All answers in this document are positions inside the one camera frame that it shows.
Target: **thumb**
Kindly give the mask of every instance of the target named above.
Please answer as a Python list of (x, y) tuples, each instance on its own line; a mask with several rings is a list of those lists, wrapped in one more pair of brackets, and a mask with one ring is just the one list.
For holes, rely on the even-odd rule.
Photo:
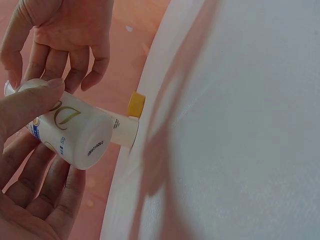
[(61, 78), (44, 82), (0, 100), (0, 137), (5, 142), (36, 117), (47, 113), (65, 90)]

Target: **white surface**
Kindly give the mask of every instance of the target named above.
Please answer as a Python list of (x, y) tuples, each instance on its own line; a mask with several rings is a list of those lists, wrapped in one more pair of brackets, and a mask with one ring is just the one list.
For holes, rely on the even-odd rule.
[(319, 239), (320, 2), (215, 1), (169, 5), (102, 240)]

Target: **bottle cap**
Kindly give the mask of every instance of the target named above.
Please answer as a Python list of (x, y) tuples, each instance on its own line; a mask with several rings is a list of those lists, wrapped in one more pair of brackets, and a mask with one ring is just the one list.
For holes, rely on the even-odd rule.
[(128, 111), (127, 111), (128, 116), (140, 118), (142, 111), (144, 109), (145, 101), (146, 101), (145, 96), (137, 92), (134, 92), (131, 95), (131, 99), (129, 101)]
[(9, 80), (5, 82), (4, 84), (4, 96), (7, 97), (9, 95), (12, 95), (16, 92), (16, 90), (14, 90), (14, 88), (11, 86)]

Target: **hand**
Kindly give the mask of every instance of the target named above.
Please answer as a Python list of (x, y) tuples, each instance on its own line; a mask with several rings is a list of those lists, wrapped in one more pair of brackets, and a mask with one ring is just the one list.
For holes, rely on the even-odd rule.
[[(114, 0), (20, 0), (0, 48), (11, 85), (20, 85), (20, 51), (34, 26), (24, 81), (60, 78), (69, 56), (71, 70), (65, 79), (66, 91), (73, 93), (80, 84), (85, 91), (97, 84), (109, 64), (113, 4)], [(94, 64), (86, 76), (90, 48)]]
[[(40, 190), (54, 153), (30, 133), (4, 149), (9, 136), (49, 111), (63, 91), (63, 81), (53, 79), (46, 86), (29, 88), (0, 100), (1, 239), (66, 240), (69, 237), (85, 188), (85, 171), (56, 158)], [(1, 190), (30, 153), (18, 181), (3, 193)]]

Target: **knuckle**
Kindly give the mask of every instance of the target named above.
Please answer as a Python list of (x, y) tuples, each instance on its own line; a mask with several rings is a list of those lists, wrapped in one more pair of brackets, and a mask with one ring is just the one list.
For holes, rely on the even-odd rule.
[(55, 201), (46, 193), (44, 192), (40, 192), (39, 199), (41, 199), (42, 201), (44, 201), (45, 203), (47, 203), (51, 209), (53, 210), (56, 206), (55, 206)]
[(28, 177), (21, 177), (19, 182), (28, 189), (31, 193), (35, 193), (37, 190), (37, 185), (31, 181)]
[(75, 218), (75, 214), (70, 209), (70, 207), (66, 206), (65, 204), (60, 203), (57, 207), (62, 213), (64, 213), (66, 216), (68, 216), (71, 219)]
[(41, 103), (43, 101), (44, 96), (36, 88), (27, 88), (22, 92), (24, 92), (28, 100), (31, 101), (32, 103), (35, 103), (35, 102)]
[(70, 190), (73, 195), (82, 195), (82, 190), (79, 187), (74, 186), (73, 184), (66, 183), (64, 188)]

